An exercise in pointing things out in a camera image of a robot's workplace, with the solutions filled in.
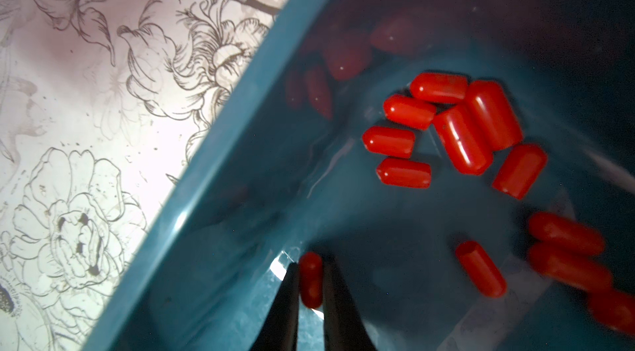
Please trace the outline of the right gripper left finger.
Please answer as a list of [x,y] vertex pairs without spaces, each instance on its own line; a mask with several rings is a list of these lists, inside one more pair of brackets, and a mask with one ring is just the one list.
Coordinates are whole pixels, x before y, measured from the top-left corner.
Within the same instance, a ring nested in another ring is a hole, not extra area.
[[299,327],[299,265],[291,263],[250,351],[296,351]]

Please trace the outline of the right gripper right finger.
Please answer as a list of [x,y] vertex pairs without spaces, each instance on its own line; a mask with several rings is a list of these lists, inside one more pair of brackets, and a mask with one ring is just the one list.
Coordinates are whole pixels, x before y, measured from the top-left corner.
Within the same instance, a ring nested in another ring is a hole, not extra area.
[[323,266],[322,306],[324,342],[328,351],[373,350],[360,313],[333,258]]

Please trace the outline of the teal plastic storage box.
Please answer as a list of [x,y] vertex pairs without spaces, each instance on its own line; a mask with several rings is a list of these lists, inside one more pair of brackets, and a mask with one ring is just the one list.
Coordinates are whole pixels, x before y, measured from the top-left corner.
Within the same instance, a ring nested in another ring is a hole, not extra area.
[[[427,189],[383,184],[363,133],[425,71],[499,82],[547,165],[522,200],[417,134]],[[287,268],[333,258],[379,350],[631,350],[535,273],[529,216],[592,225],[634,290],[634,0],[289,0],[143,242],[88,350],[248,350]],[[479,243],[507,292],[460,265]]]

